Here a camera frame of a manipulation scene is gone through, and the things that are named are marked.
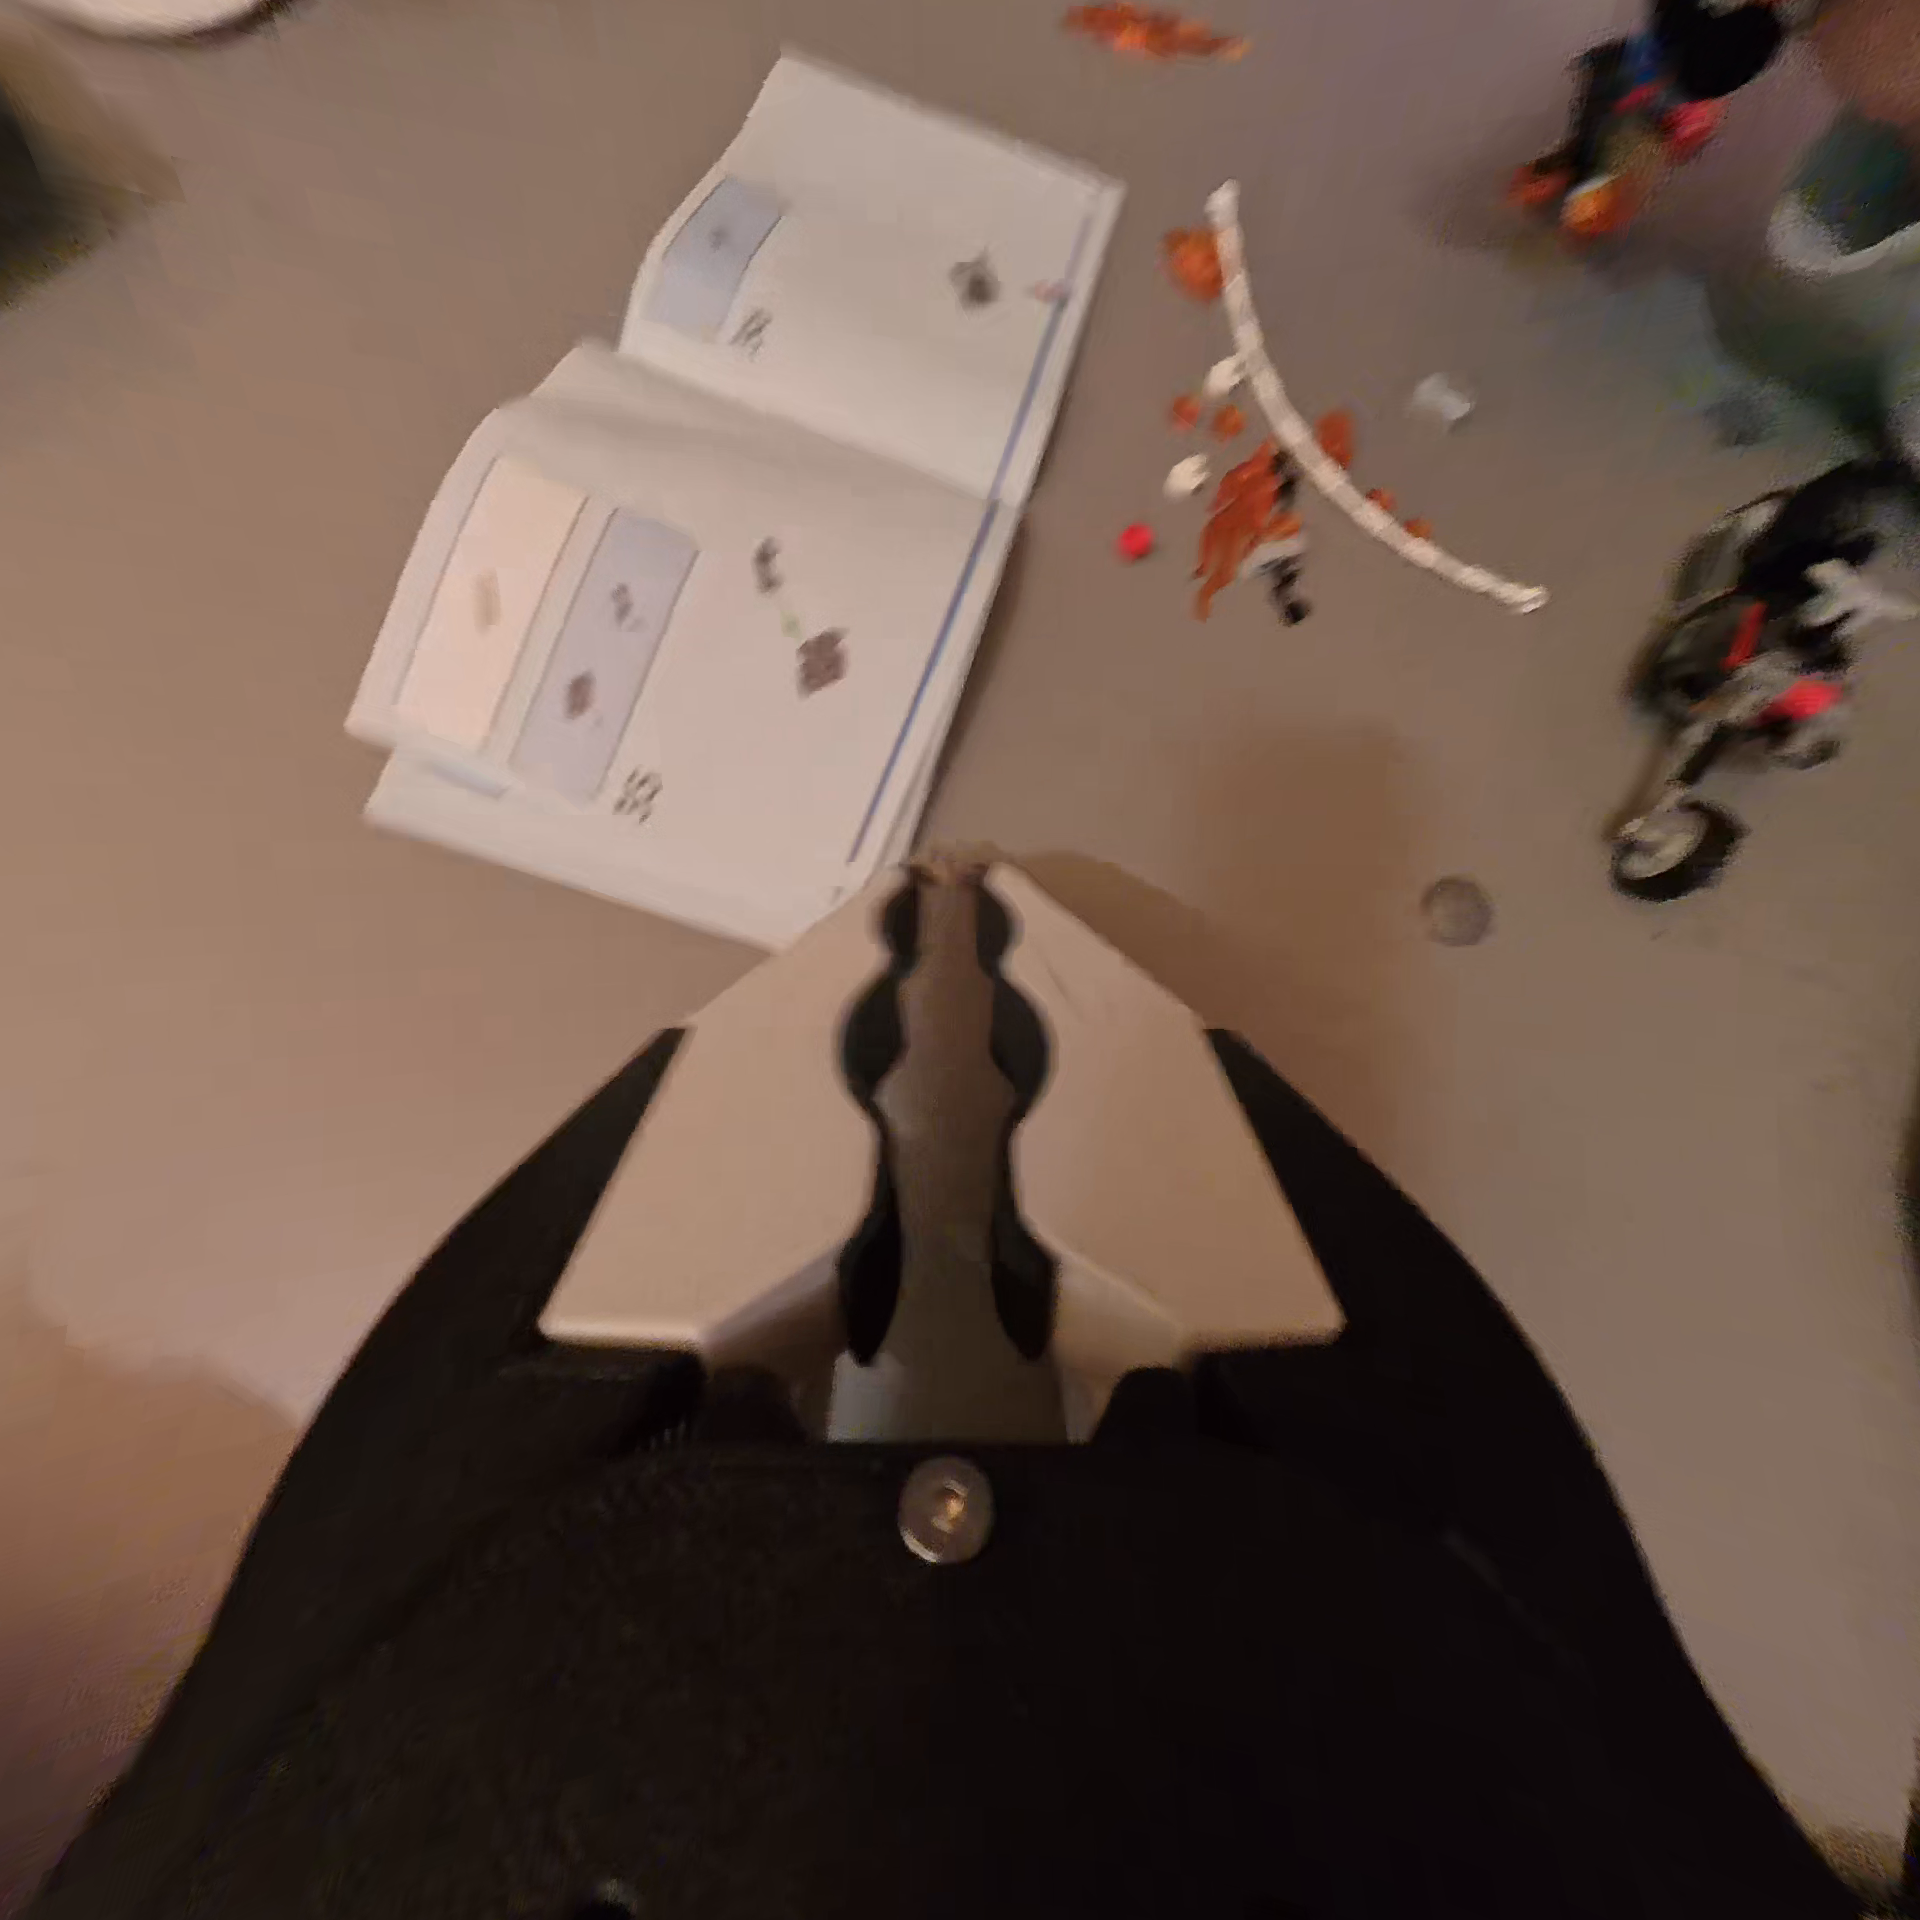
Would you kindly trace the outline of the large orange flame lego piece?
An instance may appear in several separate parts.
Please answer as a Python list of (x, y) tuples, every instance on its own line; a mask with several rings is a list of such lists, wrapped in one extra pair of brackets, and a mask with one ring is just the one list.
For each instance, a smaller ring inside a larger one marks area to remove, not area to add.
[(1217, 479), (1190, 570), (1190, 614), (1208, 619), (1214, 600), (1236, 582), (1256, 548), (1302, 530), (1294, 509), (1297, 466), (1277, 438), (1263, 438)]

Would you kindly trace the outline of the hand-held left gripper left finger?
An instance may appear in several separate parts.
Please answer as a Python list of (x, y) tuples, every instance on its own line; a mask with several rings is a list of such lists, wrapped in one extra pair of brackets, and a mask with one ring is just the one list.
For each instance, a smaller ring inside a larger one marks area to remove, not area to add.
[(797, 1412), (826, 1411), (857, 1343), (842, 1258), (885, 1163), (845, 1043), (860, 1000), (898, 982), (887, 911), (916, 906), (911, 871), (885, 869), (682, 1022), (540, 1315), (546, 1341), (756, 1370)]

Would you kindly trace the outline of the black and orange lego figure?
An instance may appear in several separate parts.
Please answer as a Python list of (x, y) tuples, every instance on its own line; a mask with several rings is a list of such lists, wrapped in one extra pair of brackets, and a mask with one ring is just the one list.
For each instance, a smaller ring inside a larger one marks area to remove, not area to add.
[(1637, 30), (1572, 64), (1567, 125), (1506, 204), (1586, 248), (1618, 238), (1717, 136), (1727, 98), (1772, 66), (1806, 4), (1650, 3)]

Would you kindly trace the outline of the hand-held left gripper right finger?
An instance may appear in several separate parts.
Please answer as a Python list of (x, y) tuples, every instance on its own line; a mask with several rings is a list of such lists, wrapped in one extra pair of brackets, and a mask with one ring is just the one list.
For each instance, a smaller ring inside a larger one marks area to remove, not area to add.
[(1016, 866), (975, 879), (1000, 1331), (1098, 1421), (1138, 1371), (1326, 1347), (1346, 1315), (1196, 1010)]

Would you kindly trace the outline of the lego motorcycle model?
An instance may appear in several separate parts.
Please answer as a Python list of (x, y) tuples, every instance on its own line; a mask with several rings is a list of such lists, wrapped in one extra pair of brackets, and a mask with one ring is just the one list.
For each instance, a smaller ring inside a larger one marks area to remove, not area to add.
[(1912, 530), (1916, 468), (1879, 454), (1756, 495), (1690, 541), (1626, 680), (1664, 747), (1609, 839), (1621, 895), (1674, 902), (1735, 860), (1745, 827), (1706, 798), (1725, 762), (1839, 754), (1863, 639), (1916, 629), (1916, 589), (1876, 574)]

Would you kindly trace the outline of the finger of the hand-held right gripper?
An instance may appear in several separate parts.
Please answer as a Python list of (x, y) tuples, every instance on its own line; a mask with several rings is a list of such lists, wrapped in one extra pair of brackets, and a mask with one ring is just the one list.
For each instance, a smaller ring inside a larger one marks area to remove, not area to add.
[(1896, 130), (1839, 108), (1772, 206), (1766, 259), (1800, 279), (1912, 271), (1918, 171)]

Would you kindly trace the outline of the white monitor stand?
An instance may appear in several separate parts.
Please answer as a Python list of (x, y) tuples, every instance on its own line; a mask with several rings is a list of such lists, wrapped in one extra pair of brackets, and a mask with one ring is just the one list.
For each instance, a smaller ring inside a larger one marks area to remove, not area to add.
[(4, 3), (4, 11), (103, 42), (176, 44), (250, 32), (290, 3)]

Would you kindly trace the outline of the small orange flame lego piece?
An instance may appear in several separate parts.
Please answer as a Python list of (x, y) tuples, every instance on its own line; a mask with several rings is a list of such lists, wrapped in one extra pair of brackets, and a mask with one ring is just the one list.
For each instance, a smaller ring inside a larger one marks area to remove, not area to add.
[(1072, 4), (1062, 14), (1062, 30), (1116, 58), (1153, 64), (1229, 64), (1250, 50), (1242, 34), (1221, 32), (1206, 20), (1169, 7), (1133, 3)]

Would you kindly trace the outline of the lego instruction booklet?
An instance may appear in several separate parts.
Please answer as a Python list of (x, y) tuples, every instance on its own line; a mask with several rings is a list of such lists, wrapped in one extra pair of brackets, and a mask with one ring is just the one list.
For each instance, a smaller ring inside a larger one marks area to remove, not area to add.
[(913, 839), (1122, 208), (781, 55), (468, 436), (346, 710), (369, 827), (775, 951)]

